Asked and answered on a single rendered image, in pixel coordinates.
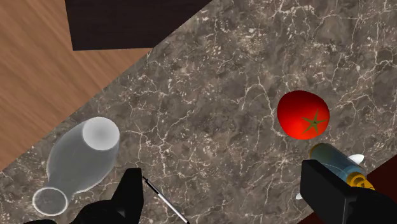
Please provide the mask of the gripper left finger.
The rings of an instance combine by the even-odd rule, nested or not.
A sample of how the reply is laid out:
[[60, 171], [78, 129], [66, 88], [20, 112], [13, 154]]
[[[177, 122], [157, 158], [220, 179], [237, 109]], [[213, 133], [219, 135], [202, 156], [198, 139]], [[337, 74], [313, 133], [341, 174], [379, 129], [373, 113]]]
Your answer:
[[[142, 169], [126, 169], [110, 199], [85, 205], [69, 224], [139, 224], [144, 204], [142, 178]], [[72, 195], [91, 189], [102, 179], [103, 174], [92, 171], [54, 172], [48, 184], [34, 193], [32, 205], [43, 215], [57, 216], [67, 209]]]

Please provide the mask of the blue bottle with yellow cap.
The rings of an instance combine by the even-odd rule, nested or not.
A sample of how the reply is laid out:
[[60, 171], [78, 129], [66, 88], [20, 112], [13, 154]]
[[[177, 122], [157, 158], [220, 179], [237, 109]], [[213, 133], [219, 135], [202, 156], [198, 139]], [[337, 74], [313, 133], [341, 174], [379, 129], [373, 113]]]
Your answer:
[[320, 162], [349, 186], [375, 190], [360, 164], [354, 163], [348, 155], [329, 143], [314, 145], [310, 150], [309, 158]]

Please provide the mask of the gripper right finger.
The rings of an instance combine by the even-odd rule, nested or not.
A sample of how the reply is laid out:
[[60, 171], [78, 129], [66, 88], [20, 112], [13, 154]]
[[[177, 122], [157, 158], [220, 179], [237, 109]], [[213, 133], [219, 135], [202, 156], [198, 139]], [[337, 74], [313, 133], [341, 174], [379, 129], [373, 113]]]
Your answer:
[[317, 160], [303, 160], [300, 194], [325, 224], [397, 224], [397, 203], [349, 186]]

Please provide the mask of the clear glass vase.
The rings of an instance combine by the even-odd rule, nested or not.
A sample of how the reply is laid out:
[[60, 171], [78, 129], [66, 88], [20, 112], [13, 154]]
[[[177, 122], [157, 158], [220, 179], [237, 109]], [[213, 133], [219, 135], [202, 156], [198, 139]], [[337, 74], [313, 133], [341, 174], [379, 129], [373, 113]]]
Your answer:
[[36, 211], [60, 215], [74, 194], [99, 184], [115, 165], [119, 142], [119, 128], [104, 117], [90, 118], [67, 131], [48, 156], [47, 184], [32, 196]]

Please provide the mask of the red tomato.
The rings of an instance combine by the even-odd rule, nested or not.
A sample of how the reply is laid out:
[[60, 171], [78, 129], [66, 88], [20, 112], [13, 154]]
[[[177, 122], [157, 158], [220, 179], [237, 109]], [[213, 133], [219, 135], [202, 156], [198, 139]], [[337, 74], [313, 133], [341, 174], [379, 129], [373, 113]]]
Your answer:
[[295, 139], [320, 136], [330, 121], [330, 110], [320, 96], [304, 90], [284, 94], [277, 105], [282, 130]]

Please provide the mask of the black and silver pen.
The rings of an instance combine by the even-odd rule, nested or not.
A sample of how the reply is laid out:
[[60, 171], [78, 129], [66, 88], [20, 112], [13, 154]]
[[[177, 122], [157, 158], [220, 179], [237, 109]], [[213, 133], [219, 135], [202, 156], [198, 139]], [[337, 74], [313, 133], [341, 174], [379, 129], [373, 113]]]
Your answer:
[[142, 178], [143, 178], [144, 182], [157, 194], [157, 196], [160, 197], [161, 200], [162, 200], [164, 203], [166, 203], [167, 206], [168, 206], [170, 209], [172, 209], [172, 210], [174, 211], [174, 213], [175, 213], [180, 219], [182, 219], [183, 222], [184, 222], [185, 224], [190, 224], [190, 222], [187, 220], [187, 218], [186, 218], [184, 215], [182, 215], [182, 214], [172, 205], [172, 203], [163, 195], [163, 193], [162, 193], [159, 189], [157, 189], [157, 188], [150, 182], [150, 180], [149, 180], [148, 178], [145, 178], [144, 176], [142, 176]]

